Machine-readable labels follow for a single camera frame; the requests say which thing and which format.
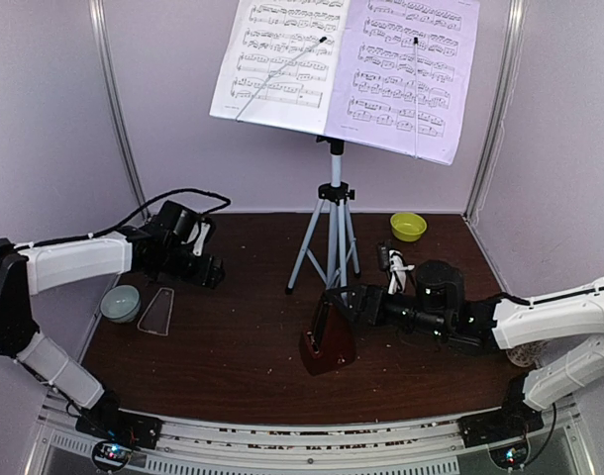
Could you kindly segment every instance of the sheet music page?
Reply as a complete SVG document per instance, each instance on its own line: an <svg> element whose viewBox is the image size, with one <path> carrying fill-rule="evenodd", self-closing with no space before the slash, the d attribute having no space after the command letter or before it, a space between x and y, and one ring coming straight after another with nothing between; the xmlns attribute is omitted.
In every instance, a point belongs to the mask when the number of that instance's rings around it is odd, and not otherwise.
<svg viewBox="0 0 604 475"><path fill-rule="evenodd" d="M210 114L322 134L350 3L241 0Z"/></svg>
<svg viewBox="0 0 604 475"><path fill-rule="evenodd" d="M410 155L417 145L416 156L451 164L478 10L477 0L352 0L325 134Z"/></svg>

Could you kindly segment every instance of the tripod leg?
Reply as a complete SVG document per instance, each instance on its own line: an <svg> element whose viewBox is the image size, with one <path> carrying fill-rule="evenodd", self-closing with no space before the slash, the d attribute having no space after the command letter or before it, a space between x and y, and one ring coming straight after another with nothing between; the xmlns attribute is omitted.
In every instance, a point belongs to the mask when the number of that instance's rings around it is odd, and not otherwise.
<svg viewBox="0 0 604 475"><path fill-rule="evenodd" d="M346 204L344 201L340 201L338 207L338 230L340 235L340 242L338 244L338 251L340 253L340 286L346 287L348 285L348 276L346 269Z"/></svg>
<svg viewBox="0 0 604 475"><path fill-rule="evenodd" d="M311 222L309 223L309 227L306 230L306 235L304 235L304 239L302 240L302 245L300 246L300 252L298 252L298 258L295 261L295 265L293 266L293 272L291 273L291 278L289 279L289 283L284 290L284 293L290 295L293 293L293 286L295 285L295 281L298 278L298 274L300 273L300 267L302 267L302 261L304 260L304 256L306 255L306 251L309 248L309 243L311 242L311 238L313 237L313 231L318 224L318 219L320 218L320 213L322 212L322 205L324 204L324 200L318 200L318 204L315 205L315 210L313 211L313 216L311 216Z"/></svg>
<svg viewBox="0 0 604 475"><path fill-rule="evenodd" d="M335 266L338 260L338 205L331 203L329 215L329 256L327 262L326 288L330 289L335 280Z"/></svg>
<svg viewBox="0 0 604 475"><path fill-rule="evenodd" d="M357 239L354 237L354 228L352 227L351 206L348 201L346 202L346 226L352 248L352 267L354 269L354 276L358 279L361 277L361 270L359 270L359 256L357 255Z"/></svg>

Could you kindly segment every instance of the green bowl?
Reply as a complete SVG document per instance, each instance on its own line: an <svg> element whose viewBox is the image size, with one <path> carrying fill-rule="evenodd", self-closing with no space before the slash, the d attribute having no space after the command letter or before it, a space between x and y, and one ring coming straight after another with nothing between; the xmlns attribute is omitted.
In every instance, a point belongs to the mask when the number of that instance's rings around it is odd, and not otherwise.
<svg viewBox="0 0 604 475"><path fill-rule="evenodd" d="M390 218L392 234L399 240L414 242L419 240L428 228L427 222L414 213L397 213Z"/></svg>

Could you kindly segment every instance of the brown table top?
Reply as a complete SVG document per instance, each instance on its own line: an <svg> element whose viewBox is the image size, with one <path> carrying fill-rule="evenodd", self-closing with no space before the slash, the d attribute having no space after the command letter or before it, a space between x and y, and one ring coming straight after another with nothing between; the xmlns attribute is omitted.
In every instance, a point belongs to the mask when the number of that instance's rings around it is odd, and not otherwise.
<svg viewBox="0 0 604 475"><path fill-rule="evenodd" d="M175 289L170 335L136 323L102 322L84 364L121 396L123 407L166 416L248 424L342 424L400 421L498 406L520 369L503 353L470 357L438 348L427 335L395 328L355 329L358 360L310 376L298 354L323 283L308 259L295 292L284 294L308 215L217 215L207 251L225 260L216 290L173 281L137 286L146 307L161 284ZM425 217L416 243L398 243L408 262L446 260L465 276L466 297L482 299L498 285L459 216ZM311 247L326 258L326 216ZM391 238L388 215L353 215L360 282L386 284L375 245Z"/></svg>

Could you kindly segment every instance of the paper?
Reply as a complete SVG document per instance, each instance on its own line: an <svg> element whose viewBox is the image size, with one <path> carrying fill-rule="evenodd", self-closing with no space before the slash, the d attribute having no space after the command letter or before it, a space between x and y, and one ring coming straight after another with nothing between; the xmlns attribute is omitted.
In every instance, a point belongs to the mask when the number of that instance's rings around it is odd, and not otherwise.
<svg viewBox="0 0 604 475"><path fill-rule="evenodd" d="M451 164L478 10L477 0L241 0L211 114Z"/></svg>
<svg viewBox="0 0 604 475"><path fill-rule="evenodd" d="M210 113L235 120L259 89L238 120L322 134L349 5L350 0L241 0Z"/></svg>

